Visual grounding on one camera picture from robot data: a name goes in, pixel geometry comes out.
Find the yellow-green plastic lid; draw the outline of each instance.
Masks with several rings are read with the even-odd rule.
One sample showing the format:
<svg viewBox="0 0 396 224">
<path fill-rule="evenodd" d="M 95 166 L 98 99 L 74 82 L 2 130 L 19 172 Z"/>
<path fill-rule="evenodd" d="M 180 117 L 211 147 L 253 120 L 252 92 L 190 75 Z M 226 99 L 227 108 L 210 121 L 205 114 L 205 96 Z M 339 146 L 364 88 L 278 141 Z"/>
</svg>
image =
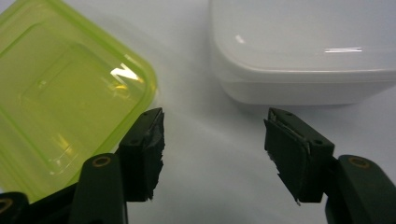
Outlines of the yellow-green plastic lid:
<svg viewBox="0 0 396 224">
<path fill-rule="evenodd" d="M 0 15 L 0 189 L 31 201 L 111 151 L 156 91 L 148 63 L 59 0 Z"/>
</svg>

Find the white surface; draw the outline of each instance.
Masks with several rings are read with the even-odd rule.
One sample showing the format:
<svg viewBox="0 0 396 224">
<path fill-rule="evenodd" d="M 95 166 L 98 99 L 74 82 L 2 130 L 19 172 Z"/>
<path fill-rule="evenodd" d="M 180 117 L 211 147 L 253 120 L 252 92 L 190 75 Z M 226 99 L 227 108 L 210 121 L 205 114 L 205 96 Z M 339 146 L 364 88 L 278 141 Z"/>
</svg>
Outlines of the white surface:
<svg viewBox="0 0 396 224">
<path fill-rule="evenodd" d="M 209 2 L 213 71 L 235 100 L 350 104 L 396 84 L 395 1 Z"/>
<path fill-rule="evenodd" d="M 298 206 L 277 177 L 263 148 L 268 106 L 236 103 L 211 74 L 206 0 L 66 2 L 158 74 L 164 167 L 154 200 L 128 204 L 130 223 L 327 223 L 324 203 Z M 335 156 L 371 159 L 396 182 L 396 88 L 357 105 L 279 108 L 333 141 Z"/>
</svg>

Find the white plastic container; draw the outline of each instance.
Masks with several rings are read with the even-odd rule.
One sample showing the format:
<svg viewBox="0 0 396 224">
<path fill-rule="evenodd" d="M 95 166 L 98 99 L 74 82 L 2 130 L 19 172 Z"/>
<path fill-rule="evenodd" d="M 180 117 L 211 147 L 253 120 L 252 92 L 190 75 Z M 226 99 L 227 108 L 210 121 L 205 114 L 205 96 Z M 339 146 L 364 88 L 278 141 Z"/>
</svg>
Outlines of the white plastic container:
<svg viewBox="0 0 396 224">
<path fill-rule="evenodd" d="M 211 0 L 211 62 L 235 100 L 357 103 L 396 84 L 396 1 Z"/>
</svg>

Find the white container lid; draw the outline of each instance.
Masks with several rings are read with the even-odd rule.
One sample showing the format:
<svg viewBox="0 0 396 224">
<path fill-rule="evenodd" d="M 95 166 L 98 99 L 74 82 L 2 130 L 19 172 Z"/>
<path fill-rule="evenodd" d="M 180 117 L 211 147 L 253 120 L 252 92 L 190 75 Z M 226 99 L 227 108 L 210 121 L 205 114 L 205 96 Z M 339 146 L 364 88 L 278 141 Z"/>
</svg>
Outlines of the white container lid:
<svg viewBox="0 0 396 224">
<path fill-rule="evenodd" d="M 395 80 L 396 1 L 212 0 L 212 41 L 257 82 Z"/>
</svg>

